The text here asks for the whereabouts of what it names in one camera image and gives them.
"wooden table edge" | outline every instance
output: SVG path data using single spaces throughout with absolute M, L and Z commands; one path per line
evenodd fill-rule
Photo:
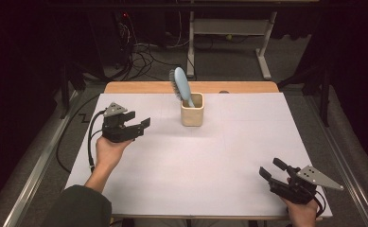
M 192 93 L 278 93 L 271 81 L 189 81 Z M 106 85 L 105 94 L 174 93 L 169 81 L 114 81 Z

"cup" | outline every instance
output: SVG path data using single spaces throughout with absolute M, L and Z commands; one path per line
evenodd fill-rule
M 181 102 L 181 122 L 184 126 L 201 126 L 203 123 L 204 97 L 202 93 L 191 94 L 195 107 L 189 107 L 187 101 Z

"human hand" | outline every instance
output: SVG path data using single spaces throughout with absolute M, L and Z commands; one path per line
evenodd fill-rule
M 124 149 L 132 140 L 114 143 L 100 136 L 96 141 L 96 168 L 113 170 L 121 160 Z
M 289 218 L 293 227 L 316 225 L 316 212 L 319 205 L 315 200 L 311 200 L 308 204 L 295 204 L 282 197 L 280 198 L 288 207 Z
M 100 136 L 96 142 L 96 167 L 85 186 L 101 193 L 110 174 L 121 160 L 124 149 L 131 142 L 132 140 L 113 143 Z

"dark sleeve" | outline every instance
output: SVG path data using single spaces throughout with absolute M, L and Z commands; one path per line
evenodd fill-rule
M 65 189 L 42 226 L 110 226 L 111 203 L 95 190 L 74 185 Z

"blue brush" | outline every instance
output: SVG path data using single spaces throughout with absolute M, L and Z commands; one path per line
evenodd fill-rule
M 185 100 L 189 104 L 189 107 L 195 107 L 190 96 L 190 87 L 186 79 L 184 70 L 177 67 L 175 70 L 169 71 L 169 81 L 171 81 L 172 87 L 174 88 L 175 95 L 180 100 Z

